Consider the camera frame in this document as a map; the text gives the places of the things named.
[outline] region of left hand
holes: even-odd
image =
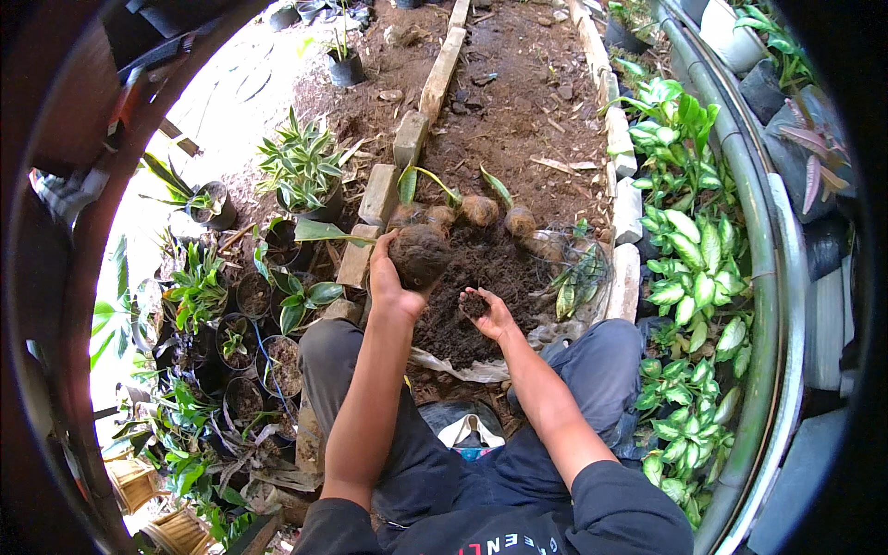
[[[388,257],[389,243],[398,236],[399,231],[395,229],[377,239],[370,257],[370,295],[373,297],[370,310],[384,312],[389,317],[403,316],[412,326],[428,302],[428,292],[408,291],[400,285],[398,271]]]

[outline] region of right hand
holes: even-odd
[[[477,290],[472,289],[471,287],[465,288],[466,293],[478,293],[488,302],[490,305],[490,310],[481,316],[477,320],[472,320],[472,323],[475,324],[475,327],[478,328],[482,334],[487,337],[490,337],[497,343],[500,340],[505,339],[507,335],[512,332],[517,331],[519,335],[521,334],[521,330],[518,327],[518,324],[515,323],[515,320],[512,319],[511,313],[509,309],[506,308],[505,303],[500,297],[497,297],[490,291],[484,288],[478,288]],[[459,298],[462,300],[465,298],[465,293],[460,293]]]

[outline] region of knee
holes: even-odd
[[[362,339],[361,331],[348,320],[324,318],[309,327],[299,340],[300,362],[324,365],[342,359],[353,347],[360,350]]]

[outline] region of black t-shirt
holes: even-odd
[[[485,505],[420,520],[394,555],[691,553],[685,514],[638,471],[598,461],[574,480],[574,517],[533,506]],[[305,517],[293,555],[383,553],[370,517],[345,499],[321,499]]]

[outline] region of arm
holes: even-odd
[[[426,299],[403,290],[388,258],[397,231],[379,238],[370,258],[373,306],[352,384],[330,431],[321,498],[354,501],[369,511],[370,495],[392,446],[398,399],[413,325]]]
[[[527,344],[503,300],[484,289],[476,292],[487,300],[490,310],[474,324],[503,350],[527,420],[572,491],[574,478],[583,468],[597,461],[616,461],[616,457],[583,418],[567,385]]]

